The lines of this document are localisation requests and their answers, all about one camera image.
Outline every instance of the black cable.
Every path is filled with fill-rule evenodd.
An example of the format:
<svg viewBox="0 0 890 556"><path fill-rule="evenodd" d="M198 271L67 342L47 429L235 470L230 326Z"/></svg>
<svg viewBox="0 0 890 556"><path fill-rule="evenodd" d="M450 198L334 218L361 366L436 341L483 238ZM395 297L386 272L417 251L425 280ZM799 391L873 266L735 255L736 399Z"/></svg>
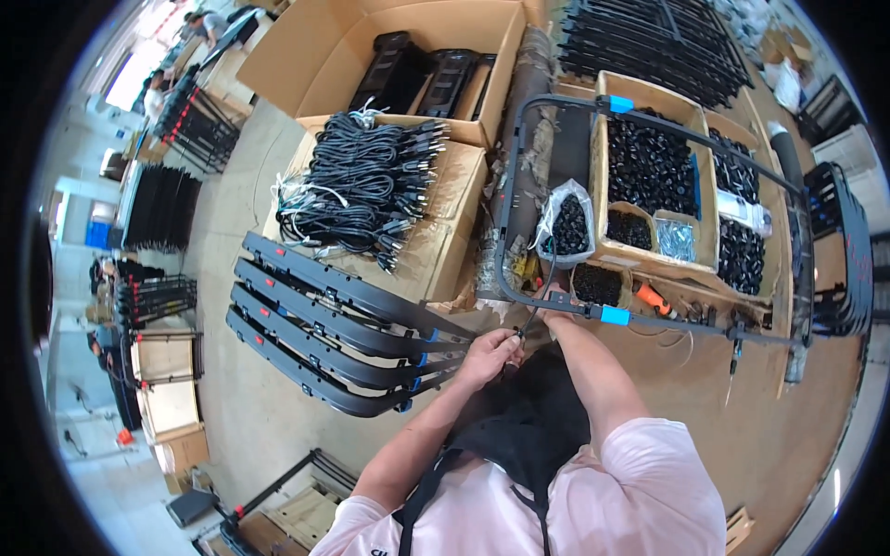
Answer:
<svg viewBox="0 0 890 556"><path fill-rule="evenodd" d="M446 127L430 120L368 129L368 118L340 112L325 123L302 182L279 188L276 219L288 242L368 254L392 273L408 230L424 218Z"/></svg>
<svg viewBox="0 0 890 556"><path fill-rule="evenodd" d="M550 262L550 271L547 272L547 282L544 284L544 293L542 294L541 299L543 299L543 295L546 295L546 293L547 293L547 289L548 289L548 288L550 287L550 285L553 283L554 274L555 274L555 270L556 270L556 239L555 239L553 236L550 236L550 238L548 239L548 241L550 242L550 247L551 247L551 248L553 249L553 251L554 251L554 258L553 258L553 260ZM531 324L531 320L532 320L533 318L535 318L535 315L536 315L537 313L538 313L538 306L535 305L535 308L531 310L531 314L529 315L529 319L525 321L525 324L522 325L522 328L520 328L519 331L516 333L516 335L519 336L520 339L522 339L522 338L525 336L525 330L529 327L529 324Z"/></svg>

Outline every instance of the white shirt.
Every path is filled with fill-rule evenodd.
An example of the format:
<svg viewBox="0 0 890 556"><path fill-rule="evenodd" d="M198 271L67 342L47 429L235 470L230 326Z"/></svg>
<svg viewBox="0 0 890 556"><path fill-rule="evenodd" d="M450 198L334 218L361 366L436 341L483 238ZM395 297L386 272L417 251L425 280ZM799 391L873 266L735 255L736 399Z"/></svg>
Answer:
<svg viewBox="0 0 890 556"><path fill-rule="evenodd" d="M161 117L164 111L164 101L166 95L158 89L148 89L142 98L142 104L145 105L145 115L149 117L149 122L154 125Z"/></svg>
<svg viewBox="0 0 890 556"><path fill-rule="evenodd" d="M554 556L725 554L723 502L686 425L641 418L603 443L600 463L581 447L550 484ZM493 463L474 459L442 479L414 526L415 555L543 554L537 516ZM517 485L524 495L530 493ZM401 525L365 496L340 503L311 556L396 556Z"/></svg>

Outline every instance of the wire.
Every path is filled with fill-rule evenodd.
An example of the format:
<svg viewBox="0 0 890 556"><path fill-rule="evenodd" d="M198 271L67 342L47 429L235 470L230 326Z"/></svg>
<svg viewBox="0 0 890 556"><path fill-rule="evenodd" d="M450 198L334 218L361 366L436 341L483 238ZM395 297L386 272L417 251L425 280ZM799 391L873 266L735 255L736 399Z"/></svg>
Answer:
<svg viewBox="0 0 890 556"><path fill-rule="evenodd" d="M678 332L677 330L674 330L673 328L665 328L664 330L659 330L655 334L644 334L642 332L637 332L636 330L631 328L630 325L625 326L625 328L627 330L629 330L631 332L631 334L636 334L638 336L642 336L643 338L658 338L662 334L665 334L668 332ZM669 345L662 345L660 343L655 344L656 347L658 347L662 350L669 350L670 348L673 348L674 346L679 345L680 342L682 342L686 338L686 336L689 336L689 353L686 355L686 359L684 360L684 362L681 363L680 365L678 365L676 368L685 367L686 363L689 363L689 360L692 359L692 352L695 351L695 336L692 335L692 331L684 330L683 334L679 338L677 338L674 343L671 343Z"/></svg>
<svg viewBox="0 0 890 556"><path fill-rule="evenodd" d="M273 190L286 243L367 254L392 274L409 230L425 217L447 126L374 127L377 113L334 114L316 135L308 170L279 178Z"/></svg>
<svg viewBox="0 0 890 556"><path fill-rule="evenodd" d="M556 271L556 239L553 236L550 236L550 247L553 249L554 258L550 262L550 271L547 273L547 282L544 284L544 293L541 295L541 299L544 299L544 295L546 295L547 290L550 289L550 284L553 282L554 274ZM529 315L529 319L525 321L525 324L522 325L522 328L516 333L520 339L525 336L525 331L528 329L529 324L531 324L531 320L535 318L535 315L538 314L538 306L535 305L535 308L531 310L531 314Z"/></svg>

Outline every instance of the white bag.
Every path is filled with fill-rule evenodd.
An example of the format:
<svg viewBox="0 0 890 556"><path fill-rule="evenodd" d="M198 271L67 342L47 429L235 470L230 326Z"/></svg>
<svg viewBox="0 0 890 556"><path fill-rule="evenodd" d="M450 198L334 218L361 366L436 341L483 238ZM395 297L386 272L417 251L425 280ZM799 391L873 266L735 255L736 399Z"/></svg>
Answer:
<svg viewBox="0 0 890 556"><path fill-rule="evenodd" d="M781 63L779 81L773 90L773 96L791 114L796 115L800 111L800 76L791 67L791 60L788 58Z"/></svg>

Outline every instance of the orange screwdriver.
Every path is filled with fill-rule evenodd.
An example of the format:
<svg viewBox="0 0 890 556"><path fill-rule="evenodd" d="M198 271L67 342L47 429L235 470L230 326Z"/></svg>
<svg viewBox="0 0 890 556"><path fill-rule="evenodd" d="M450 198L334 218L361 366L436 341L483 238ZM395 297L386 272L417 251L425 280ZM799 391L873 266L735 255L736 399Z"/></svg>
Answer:
<svg viewBox="0 0 890 556"><path fill-rule="evenodd" d="M663 318L670 318L672 320L683 320L680 316L680 313L676 312L676 310L670 306L667 300L664 297L652 289L652 286L648 284L644 284L640 281L635 281L634 286L632 288L634 295L642 299L645 303L652 306L655 311L659 314L659 316Z"/></svg>

